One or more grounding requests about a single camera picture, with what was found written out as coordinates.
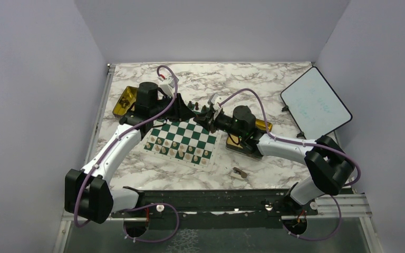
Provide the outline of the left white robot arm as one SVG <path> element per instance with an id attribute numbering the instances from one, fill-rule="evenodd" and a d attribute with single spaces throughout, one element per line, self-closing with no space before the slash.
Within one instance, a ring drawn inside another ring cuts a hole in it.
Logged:
<path id="1" fill-rule="evenodd" d="M 140 83 L 136 100 L 120 118 L 107 144 L 81 169 L 71 169 L 65 176 L 64 209 L 73 214 L 75 225 L 83 227 L 90 221 L 103 223 L 111 213 L 121 210 L 134 217 L 141 215 L 145 203 L 136 190 L 109 189 L 117 168 L 153 128 L 155 120 L 179 122 L 194 116 L 178 93 L 175 80 L 160 85 Z"/>

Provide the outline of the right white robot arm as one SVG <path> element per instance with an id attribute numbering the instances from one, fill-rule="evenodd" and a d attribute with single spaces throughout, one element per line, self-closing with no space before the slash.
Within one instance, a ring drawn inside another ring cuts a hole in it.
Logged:
<path id="1" fill-rule="evenodd" d="M 353 172 L 353 164 L 342 155 L 342 149 L 328 136 L 316 140 L 272 138 L 267 125 L 257 126 L 257 119 L 249 107 L 234 108 L 233 115 L 223 110 L 208 109 L 196 115 L 194 121 L 212 133 L 224 131 L 238 137 L 242 150 L 259 157 L 279 157 L 307 166 L 309 177 L 293 185 L 284 200 L 284 210 L 297 214 L 314 198 L 329 194 L 336 196 Z"/>

